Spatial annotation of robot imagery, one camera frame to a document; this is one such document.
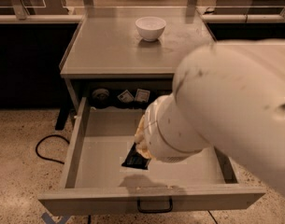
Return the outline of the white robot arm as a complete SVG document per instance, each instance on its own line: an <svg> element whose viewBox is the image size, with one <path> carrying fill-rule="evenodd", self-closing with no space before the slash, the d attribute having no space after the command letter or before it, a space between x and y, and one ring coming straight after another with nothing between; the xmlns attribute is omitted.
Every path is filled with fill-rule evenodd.
<svg viewBox="0 0 285 224"><path fill-rule="evenodd" d="M164 162L216 147L285 197L285 39L225 40L187 54L135 143Z"/></svg>

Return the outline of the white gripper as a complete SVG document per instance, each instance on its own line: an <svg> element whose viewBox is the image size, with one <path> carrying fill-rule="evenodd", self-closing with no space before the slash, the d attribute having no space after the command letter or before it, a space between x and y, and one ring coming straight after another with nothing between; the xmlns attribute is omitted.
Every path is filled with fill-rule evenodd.
<svg viewBox="0 0 285 224"><path fill-rule="evenodd" d="M174 96L157 98L146 109L135 132L137 152L163 162L183 161L192 155L191 124L180 113Z"/></svg>

